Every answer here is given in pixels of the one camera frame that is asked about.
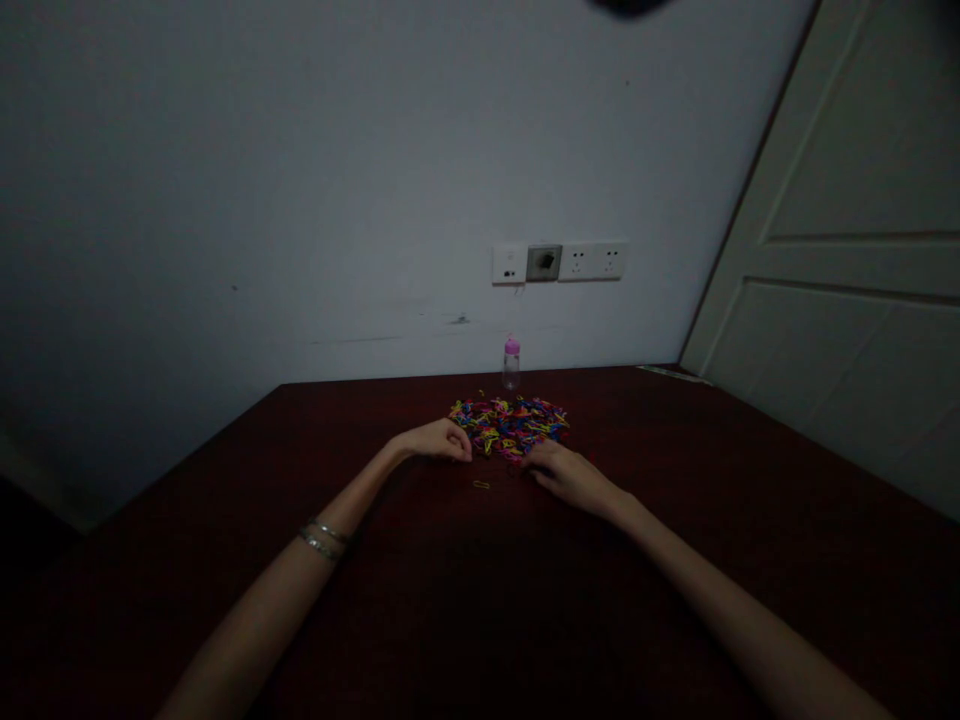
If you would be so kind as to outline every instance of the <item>bracelet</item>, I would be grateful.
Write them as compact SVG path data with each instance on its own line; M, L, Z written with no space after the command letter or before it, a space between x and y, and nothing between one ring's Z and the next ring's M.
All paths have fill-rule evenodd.
M331 561L333 561L333 562L336 562L337 560L340 559L340 556L339 556L337 553L335 553L333 550L331 550L330 548L328 548L328 547L327 547L326 545L324 545L322 542L320 542L319 540L317 540L313 535L311 535L310 532L307 530L306 527L300 528L300 537L302 537L304 540L306 540L307 545L309 545L309 546L312 547L314 550L316 550L318 553L320 553L321 555L323 555L325 558L327 558L327 560L331 560Z
M344 535L343 533L338 533L336 530L332 528L328 528L326 525L322 524L315 517L312 517L309 520L307 520L307 525L316 525L318 528L320 528L320 532L326 533L327 535L332 537L334 540L336 540L338 543L343 543L344 545L346 545L350 542L350 538L348 536Z

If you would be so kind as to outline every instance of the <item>table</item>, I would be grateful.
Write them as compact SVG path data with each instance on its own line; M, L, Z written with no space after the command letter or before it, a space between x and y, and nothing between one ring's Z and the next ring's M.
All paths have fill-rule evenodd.
M384 441L498 386L278 387L7 601L0 712L149 717ZM895 714L956 717L955 523L716 388L615 367L524 373L521 392L565 407L572 447ZM408 461L252 716L515 711L768 716L616 531L500 458Z

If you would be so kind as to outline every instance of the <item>rubber band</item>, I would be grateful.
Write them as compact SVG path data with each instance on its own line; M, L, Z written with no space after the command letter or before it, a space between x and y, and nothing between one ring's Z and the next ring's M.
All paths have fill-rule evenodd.
M563 408L522 395L513 403L501 398L457 400L448 417L466 431L478 451L487 457L496 452L514 465L537 443L548 438L562 442L570 428Z

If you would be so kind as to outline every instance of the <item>hand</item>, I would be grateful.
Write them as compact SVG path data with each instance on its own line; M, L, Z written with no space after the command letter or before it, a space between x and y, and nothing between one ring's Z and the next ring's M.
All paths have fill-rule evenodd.
M473 460L470 438L463 428L447 418L400 433L393 442L410 455L446 457L461 462Z
M614 485L580 453L545 440L520 463L547 490L565 503L607 520L630 496Z

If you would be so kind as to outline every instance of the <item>door panel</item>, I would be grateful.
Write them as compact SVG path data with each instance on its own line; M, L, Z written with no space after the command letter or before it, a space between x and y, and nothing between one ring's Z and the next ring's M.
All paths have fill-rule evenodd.
M681 361L956 518L958 12L821 3Z

